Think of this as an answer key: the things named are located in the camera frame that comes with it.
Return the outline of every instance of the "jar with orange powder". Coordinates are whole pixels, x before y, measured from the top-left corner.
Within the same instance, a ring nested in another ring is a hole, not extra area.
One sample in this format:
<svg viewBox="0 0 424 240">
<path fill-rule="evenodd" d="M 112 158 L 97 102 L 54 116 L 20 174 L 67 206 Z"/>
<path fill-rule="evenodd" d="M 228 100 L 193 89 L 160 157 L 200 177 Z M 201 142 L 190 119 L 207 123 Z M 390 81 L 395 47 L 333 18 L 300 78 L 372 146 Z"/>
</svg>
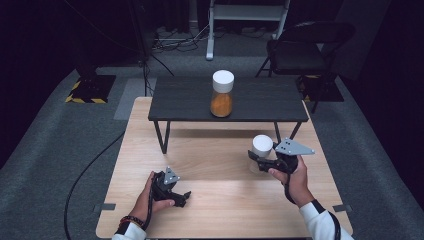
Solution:
<svg viewBox="0 0 424 240">
<path fill-rule="evenodd" d="M 217 117 L 230 115 L 233 109 L 232 89 L 234 75 L 227 70 L 219 70 L 213 74 L 213 93 L 211 112 Z"/>
</svg>

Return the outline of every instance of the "person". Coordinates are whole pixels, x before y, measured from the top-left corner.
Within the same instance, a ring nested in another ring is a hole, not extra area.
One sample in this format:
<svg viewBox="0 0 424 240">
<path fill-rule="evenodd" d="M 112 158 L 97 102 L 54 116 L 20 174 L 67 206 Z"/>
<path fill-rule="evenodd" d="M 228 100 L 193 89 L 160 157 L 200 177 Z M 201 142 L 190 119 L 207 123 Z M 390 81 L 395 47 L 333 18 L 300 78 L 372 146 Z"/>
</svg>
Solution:
<svg viewBox="0 0 424 240">
<path fill-rule="evenodd" d="M 299 207 L 300 214 L 305 220 L 306 227 L 315 240 L 335 239 L 336 226 L 331 214 L 325 210 L 314 198 L 308 188 L 307 167 L 302 156 L 298 156 L 298 167 L 289 176 L 277 169 L 269 169 L 268 172 L 283 185 L 289 182 L 289 193 L 294 203 Z M 121 219 L 119 228 L 112 240 L 139 240 L 146 238 L 146 232 L 142 229 L 143 221 L 147 218 L 149 190 L 152 185 L 154 172 L 150 173 L 149 179 L 143 191 L 140 193 L 134 208 Z M 175 204 L 173 200 L 153 201 L 152 212 L 158 212 Z M 340 239 L 353 239 L 343 227 L 340 227 Z"/>
</svg>

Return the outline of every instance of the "hand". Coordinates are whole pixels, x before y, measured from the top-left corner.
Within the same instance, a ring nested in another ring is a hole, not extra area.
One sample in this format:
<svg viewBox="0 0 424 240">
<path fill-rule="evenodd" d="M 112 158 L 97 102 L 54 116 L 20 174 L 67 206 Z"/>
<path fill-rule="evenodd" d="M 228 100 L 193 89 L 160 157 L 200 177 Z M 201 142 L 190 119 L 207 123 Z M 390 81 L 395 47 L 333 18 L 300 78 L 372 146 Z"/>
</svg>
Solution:
<svg viewBox="0 0 424 240">
<path fill-rule="evenodd" d="M 149 193 L 152 186 L 153 176 L 154 172 L 151 172 L 143 191 L 137 198 L 137 202 L 135 203 L 133 210 L 129 213 L 130 216 L 134 216 L 142 221 L 146 221 L 147 218 L 147 212 L 149 209 Z M 171 199 L 161 201 L 153 200 L 152 212 L 158 212 L 162 209 L 174 206 L 174 204 L 175 201 Z"/>
<path fill-rule="evenodd" d="M 297 159 L 299 162 L 297 169 L 290 176 L 289 193 L 296 205 L 301 208 L 315 198 L 308 189 L 308 169 L 303 162 L 303 158 L 302 156 L 298 155 Z M 270 168 L 268 172 L 274 178 L 280 180 L 282 184 L 285 185 L 287 183 L 288 176 L 286 173 L 280 172 L 274 168 Z"/>
</svg>

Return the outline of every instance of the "light wood tabletop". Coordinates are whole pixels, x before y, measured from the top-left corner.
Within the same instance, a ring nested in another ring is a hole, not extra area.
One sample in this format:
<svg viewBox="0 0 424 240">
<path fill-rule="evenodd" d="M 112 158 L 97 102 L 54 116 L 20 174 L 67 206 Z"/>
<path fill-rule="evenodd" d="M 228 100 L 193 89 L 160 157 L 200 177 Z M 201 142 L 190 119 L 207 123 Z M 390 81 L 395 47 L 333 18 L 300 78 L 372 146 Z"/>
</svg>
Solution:
<svg viewBox="0 0 424 240">
<path fill-rule="evenodd" d="M 265 134 L 276 141 L 273 123 L 173 122 L 169 151 L 162 154 L 154 124 L 147 119 L 150 104 L 150 97 L 135 100 L 105 199 L 105 204 L 116 206 L 101 212 L 98 237 L 113 236 L 150 172 L 165 171 L 167 166 L 181 177 L 173 192 L 192 194 L 184 208 L 173 207 L 153 215 L 147 229 L 149 238 L 310 236 L 298 208 L 285 198 L 280 182 L 249 169 L 252 160 L 247 150 L 253 138 Z M 289 136 L 295 124 L 281 123 L 281 136 Z M 346 212 L 333 210 L 343 203 L 312 121 L 302 124 L 294 140 L 315 150 L 314 155 L 303 156 L 311 192 L 352 233 Z"/>
</svg>

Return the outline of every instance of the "person's left hand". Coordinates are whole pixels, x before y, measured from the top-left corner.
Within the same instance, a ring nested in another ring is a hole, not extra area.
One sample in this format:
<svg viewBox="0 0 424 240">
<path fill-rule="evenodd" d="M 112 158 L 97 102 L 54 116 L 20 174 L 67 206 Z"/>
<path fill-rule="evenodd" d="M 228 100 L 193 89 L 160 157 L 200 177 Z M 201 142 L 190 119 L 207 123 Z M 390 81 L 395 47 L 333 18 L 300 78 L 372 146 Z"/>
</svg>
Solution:
<svg viewBox="0 0 424 240">
<path fill-rule="evenodd" d="M 143 191 L 140 193 L 140 195 L 137 198 L 137 202 L 134 205 L 133 210 L 129 213 L 129 216 L 134 216 L 143 222 L 146 221 L 147 218 L 147 212 L 149 209 L 149 193 L 150 188 L 152 186 L 152 180 L 153 180 L 154 172 L 150 173 L 149 178 L 147 179 L 146 185 L 144 186 Z M 171 199 L 167 200 L 161 200 L 161 201 L 155 201 L 153 200 L 153 206 L 152 206 L 152 212 L 158 212 L 162 209 L 174 206 L 175 201 Z"/>
</svg>

